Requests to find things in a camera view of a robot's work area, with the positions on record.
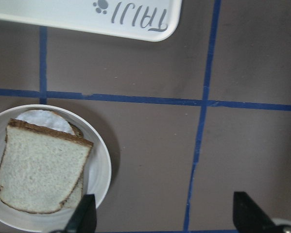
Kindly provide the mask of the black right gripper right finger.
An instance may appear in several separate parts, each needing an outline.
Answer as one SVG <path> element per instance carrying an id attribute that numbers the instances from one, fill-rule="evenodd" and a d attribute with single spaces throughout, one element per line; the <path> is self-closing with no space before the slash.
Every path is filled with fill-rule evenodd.
<path id="1" fill-rule="evenodd" d="M 239 233 L 266 233 L 275 228 L 274 222 L 243 191 L 233 195 L 233 223 Z"/>

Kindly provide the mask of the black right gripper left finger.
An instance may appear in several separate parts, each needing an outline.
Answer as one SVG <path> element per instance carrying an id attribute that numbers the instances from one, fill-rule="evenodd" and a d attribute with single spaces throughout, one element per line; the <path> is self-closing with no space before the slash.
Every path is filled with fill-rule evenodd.
<path id="1" fill-rule="evenodd" d="M 71 218 L 67 222 L 64 233 L 95 233 L 97 213 L 94 194 L 82 197 Z"/>

